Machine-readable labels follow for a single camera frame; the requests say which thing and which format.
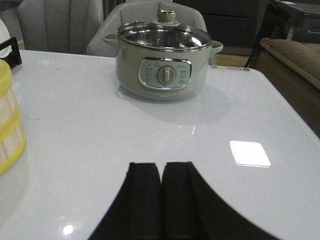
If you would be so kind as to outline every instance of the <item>pot handle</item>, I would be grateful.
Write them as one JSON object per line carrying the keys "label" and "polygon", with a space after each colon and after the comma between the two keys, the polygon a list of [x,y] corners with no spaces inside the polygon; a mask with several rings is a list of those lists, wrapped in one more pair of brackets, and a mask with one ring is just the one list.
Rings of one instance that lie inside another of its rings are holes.
{"label": "pot handle", "polygon": [[211,41],[209,65],[216,65],[216,54],[224,49],[224,45],[219,41]]}
{"label": "pot handle", "polygon": [[111,47],[113,47],[114,50],[117,51],[117,46],[118,46],[118,42],[117,42],[117,34],[114,33],[108,33],[106,35],[104,35],[102,37],[102,40],[110,45]]}

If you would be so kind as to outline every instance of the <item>table surface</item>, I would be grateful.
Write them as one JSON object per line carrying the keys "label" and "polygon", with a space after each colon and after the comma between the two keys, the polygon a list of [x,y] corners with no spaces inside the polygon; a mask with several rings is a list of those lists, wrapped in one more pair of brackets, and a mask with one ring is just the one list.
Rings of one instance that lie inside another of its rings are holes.
{"label": "table surface", "polygon": [[[21,57],[12,87],[27,146],[0,176],[1,240],[85,240],[129,162],[156,163],[161,175],[167,162],[187,161],[267,232],[320,239],[320,141],[260,72],[210,67],[196,96],[156,101],[119,87],[113,58]],[[250,147],[233,153],[231,143]],[[251,143],[269,167],[236,163],[254,154]]]}

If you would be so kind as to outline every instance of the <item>yellow container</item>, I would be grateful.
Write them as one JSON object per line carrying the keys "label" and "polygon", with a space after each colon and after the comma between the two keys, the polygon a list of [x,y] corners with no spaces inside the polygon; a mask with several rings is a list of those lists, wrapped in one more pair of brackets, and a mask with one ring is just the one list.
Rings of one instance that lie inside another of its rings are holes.
{"label": "yellow container", "polygon": [[11,69],[0,59],[0,175],[18,160],[25,146],[26,133],[12,90]]}

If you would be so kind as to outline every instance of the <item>gray chair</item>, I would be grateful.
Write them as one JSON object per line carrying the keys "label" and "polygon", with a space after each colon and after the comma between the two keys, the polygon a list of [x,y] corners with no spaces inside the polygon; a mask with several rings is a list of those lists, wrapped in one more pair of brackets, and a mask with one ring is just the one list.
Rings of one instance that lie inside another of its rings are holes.
{"label": "gray chair", "polygon": [[18,19],[25,49],[86,54],[104,21],[104,0],[24,0]]}
{"label": "gray chair", "polygon": [[140,0],[122,3],[108,15],[103,25],[93,37],[87,48],[87,54],[101,57],[116,56],[115,50],[103,42],[105,34],[115,34],[119,26],[134,21],[150,22],[157,18],[158,8],[169,8],[176,12],[175,19],[181,23],[207,31],[204,18],[197,10],[165,0]]}

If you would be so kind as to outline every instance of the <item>control panel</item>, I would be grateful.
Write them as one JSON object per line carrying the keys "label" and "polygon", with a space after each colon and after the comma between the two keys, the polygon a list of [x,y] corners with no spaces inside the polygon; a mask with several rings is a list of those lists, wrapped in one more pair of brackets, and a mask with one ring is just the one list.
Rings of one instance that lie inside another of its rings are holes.
{"label": "control panel", "polygon": [[142,59],[139,80],[149,88],[176,90],[184,88],[191,79],[191,62],[186,59],[151,58]]}

